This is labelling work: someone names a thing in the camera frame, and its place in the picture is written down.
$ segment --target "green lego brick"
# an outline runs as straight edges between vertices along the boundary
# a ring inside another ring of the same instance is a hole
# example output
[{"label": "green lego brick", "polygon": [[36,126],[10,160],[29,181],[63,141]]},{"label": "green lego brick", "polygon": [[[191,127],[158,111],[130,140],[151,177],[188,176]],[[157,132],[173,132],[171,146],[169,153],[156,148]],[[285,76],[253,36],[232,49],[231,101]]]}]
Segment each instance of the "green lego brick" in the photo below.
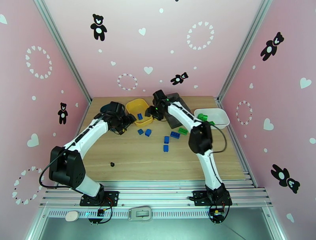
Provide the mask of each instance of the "green lego brick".
[{"label": "green lego brick", "polygon": [[184,129],[184,128],[179,128],[178,133],[181,133],[183,135],[187,135],[188,134],[188,130]]}]

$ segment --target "lego brick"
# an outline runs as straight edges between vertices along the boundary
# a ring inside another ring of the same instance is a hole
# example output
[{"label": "lego brick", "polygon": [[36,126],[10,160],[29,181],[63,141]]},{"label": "lego brick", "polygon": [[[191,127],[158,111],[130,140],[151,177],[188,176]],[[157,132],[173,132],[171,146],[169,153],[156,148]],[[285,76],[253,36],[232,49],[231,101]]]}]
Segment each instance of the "lego brick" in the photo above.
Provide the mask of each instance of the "lego brick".
[{"label": "lego brick", "polygon": [[187,135],[189,131],[181,127],[181,128],[179,128],[178,132],[183,134],[183,135]]},{"label": "lego brick", "polygon": [[143,116],[141,115],[141,113],[137,114],[138,120],[142,120]]},{"label": "lego brick", "polygon": [[169,143],[169,136],[165,136],[165,141],[164,141],[165,144],[168,144]]},{"label": "lego brick", "polygon": [[147,137],[149,137],[149,136],[151,135],[151,130],[150,130],[150,129],[147,129],[147,130],[145,131],[145,135],[146,135]]},{"label": "lego brick", "polygon": [[168,145],[164,145],[164,152],[169,152],[169,146]]},{"label": "lego brick", "polygon": [[179,134],[179,133],[176,133],[176,132],[173,132],[173,131],[170,133],[170,136],[171,136],[171,137],[174,137],[174,138],[177,138],[177,139],[180,138],[180,134]]}]

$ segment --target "wooden table surface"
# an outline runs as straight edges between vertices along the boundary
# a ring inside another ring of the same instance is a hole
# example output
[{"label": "wooden table surface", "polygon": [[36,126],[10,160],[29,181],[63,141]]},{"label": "wooden table surface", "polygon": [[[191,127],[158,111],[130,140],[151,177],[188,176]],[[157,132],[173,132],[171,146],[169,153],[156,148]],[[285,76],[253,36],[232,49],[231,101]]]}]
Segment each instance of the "wooden table surface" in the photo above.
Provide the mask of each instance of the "wooden table surface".
[{"label": "wooden table surface", "polygon": [[[84,119],[81,131],[103,105],[116,101],[126,105],[137,97],[95,97]],[[182,97],[193,113],[198,108],[216,108],[213,97]],[[152,97],[143,97],[152,105]],[[164,136],[170,136],[167,122],[154,120],[143,127],[152,130],[150,137],[139,135],[135,124],[129,126],[123,135],[107,132],[87,152],[83,162],[87,175],[95,181],[123,180],[204,180],[204,174],[197,156],[188,145],[189,134],[180,139],[170,137],[169,152],[163,152]],[[218,173],[223,180],[244,179],[244,174],[226,129],[228,140],[225,152],[214,155]],[[221,150],[224,139],[218,130],[212,130],[213,149]]]}]

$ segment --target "mounting plate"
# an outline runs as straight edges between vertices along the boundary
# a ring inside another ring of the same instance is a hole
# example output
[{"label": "mounting plate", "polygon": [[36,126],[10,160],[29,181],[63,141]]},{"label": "mounting plate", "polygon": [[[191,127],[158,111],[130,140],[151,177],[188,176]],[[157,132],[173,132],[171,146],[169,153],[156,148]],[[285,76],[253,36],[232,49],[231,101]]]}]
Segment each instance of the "mounting plate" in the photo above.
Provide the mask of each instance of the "mounting plate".
[{"label": "mounting plate", "polygon": [[[192,193],[193,193],[193,199],[198,199],[198,200],[194,200],[195,206],[210,206],[210,205],[212,205],[207,197],[207,191],[193,191]],[[225,193],[221,199],[219,199],[218,206],[221,206],[222,202],[224,202],[225,206],[233,205],[231,198],[228,195],[228,192]]]}]

